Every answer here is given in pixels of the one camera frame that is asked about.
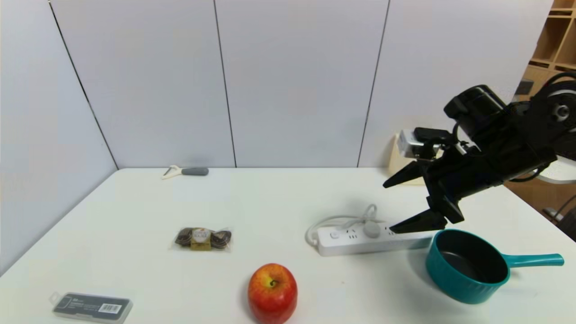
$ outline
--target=power strip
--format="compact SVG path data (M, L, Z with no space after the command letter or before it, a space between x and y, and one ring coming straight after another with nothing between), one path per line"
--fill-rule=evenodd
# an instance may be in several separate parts
M380 235L369 238L364 234L364 224L355 224L346 229L336 226L318 229L318 252L323 257L356 253L425 248L430 245L436 231L396 234L385 223L380 226Z

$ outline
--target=label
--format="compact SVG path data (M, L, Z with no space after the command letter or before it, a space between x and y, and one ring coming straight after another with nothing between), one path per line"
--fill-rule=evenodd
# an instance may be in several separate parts
M205 228L194 228L192 230L192 240L190 242L190 249L195 251L210 251L210 236L212 232Z
M118 314L118 312L120 311L120 308L122 308L122 305L102 304L102 306L100 307L100 309L98 311L99 312L108 312L110 314Z

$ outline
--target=barcode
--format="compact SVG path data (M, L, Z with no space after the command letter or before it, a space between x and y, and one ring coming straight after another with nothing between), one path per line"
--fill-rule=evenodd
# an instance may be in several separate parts
M102 304L98 312L108 312L110 314L118 314L122 305Z

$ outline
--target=peeler handle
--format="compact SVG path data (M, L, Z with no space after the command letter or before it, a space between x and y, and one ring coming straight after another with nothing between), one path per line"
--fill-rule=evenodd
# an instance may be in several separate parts
M182 169L183 175L207 175L208 168L186 168Z
M558 253L539 255L506 255L502 254L510 268L522 266L562 266L564 258Z

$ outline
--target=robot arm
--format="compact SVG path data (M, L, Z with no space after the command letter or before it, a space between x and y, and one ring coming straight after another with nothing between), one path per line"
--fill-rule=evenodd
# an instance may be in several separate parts
M573 80L556 82L562 77ZM456 121L452 134L416 129L423 140L417 159L384 183L388 188L421 176L430 194L430 209L390 227L396 233L443 229L445 218L463 221L460 199L508 180L531 180L555 161L558 140L576 138L576 73L557 74L530 101L508 106L487 86L475 86L454 97L444 113ZM458 139L458 127L475 146ZM438 146L444 153L435 159Z

